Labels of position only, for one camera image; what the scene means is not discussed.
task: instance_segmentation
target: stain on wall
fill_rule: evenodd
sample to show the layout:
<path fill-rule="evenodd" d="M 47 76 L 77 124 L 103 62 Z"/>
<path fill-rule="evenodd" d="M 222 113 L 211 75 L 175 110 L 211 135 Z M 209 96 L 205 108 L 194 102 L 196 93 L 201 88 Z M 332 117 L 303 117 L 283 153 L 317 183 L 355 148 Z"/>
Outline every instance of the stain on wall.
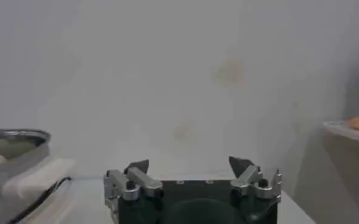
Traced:
<path fill-rule="evenodd" d="M 243 82 L 243 76 L 243 62 L 229 58 L 213 73 L 212 80 L 219 85 L 237 87 Z"/>
<path fill-rule="evenodd" d="M 194 145 L 197 143 L 197 136 L 194 130 L 194 122 L 186 121 L 176 126 L 173 131 L 174 140 L 180 144 Z"/>

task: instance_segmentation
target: metal bowl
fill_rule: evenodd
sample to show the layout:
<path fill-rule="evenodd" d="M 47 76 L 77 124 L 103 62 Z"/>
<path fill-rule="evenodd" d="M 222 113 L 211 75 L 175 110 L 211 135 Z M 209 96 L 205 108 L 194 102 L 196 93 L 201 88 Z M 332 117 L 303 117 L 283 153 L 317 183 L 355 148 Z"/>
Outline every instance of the metal bowl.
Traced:
<path fill-rule="evenodd" d="M 25 207 L 2 195 L 3 185 L 11 178 L 29 170 L 49 155 L 51 135 L 34 129 L 0 129 L 0 223 L 8 223 Z"/>

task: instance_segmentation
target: metal gripper jaw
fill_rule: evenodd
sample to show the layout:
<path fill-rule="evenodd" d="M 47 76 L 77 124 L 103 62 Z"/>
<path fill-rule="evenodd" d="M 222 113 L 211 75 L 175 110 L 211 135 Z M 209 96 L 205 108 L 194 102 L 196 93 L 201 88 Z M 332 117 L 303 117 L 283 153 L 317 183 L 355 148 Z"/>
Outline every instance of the metal gripper jaw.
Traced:
<path fill-rule="evenodd" d="M 113 200 L 123 198 L 135 201 L 140 197 L 140 191 L 148 197 L 159 198 L 162 194 L 163 184 L 146 174 L 149 161 L 143 160 L 129 164 L 124 172 L 108 170 L 104 176 L 105 199 Z"/>
<path fill-rule="evenodd" d="M 248 159 L 235 157 L 229 157 L 229 163 L 237 177 L 231 181 L 231 186 L 241 196 L 254 195 L 260 199 L 276 199 L 280 202 L 282 174 L 278 169 L 263 173 L 260 167 Z"/>

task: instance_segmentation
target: shelf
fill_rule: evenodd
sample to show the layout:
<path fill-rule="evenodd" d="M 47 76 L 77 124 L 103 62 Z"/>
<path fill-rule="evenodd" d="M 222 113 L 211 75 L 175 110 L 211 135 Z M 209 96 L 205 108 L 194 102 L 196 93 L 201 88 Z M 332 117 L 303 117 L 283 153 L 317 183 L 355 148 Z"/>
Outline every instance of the shelf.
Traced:
<path fill-rule="evenodd" d="M 345 136 L 359 141 L 359 131 L 347 126 L 345 121 L 324 122 L 323 126 L 325 129 L 336 135 Z"/>

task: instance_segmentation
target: white wall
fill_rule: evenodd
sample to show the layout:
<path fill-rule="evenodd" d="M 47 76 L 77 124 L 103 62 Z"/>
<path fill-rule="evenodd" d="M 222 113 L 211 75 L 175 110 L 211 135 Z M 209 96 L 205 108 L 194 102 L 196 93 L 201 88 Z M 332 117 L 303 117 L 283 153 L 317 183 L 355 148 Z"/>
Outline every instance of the white wall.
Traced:
<path fill-rule="evenodd" d="M 359 0 L 0 0 L 0 127 L 50 131 L 85 175 L 143 158 L 226 172 L 236 155 L 294 195 L 321 122 L 354 114 L 358 73 Z"/>

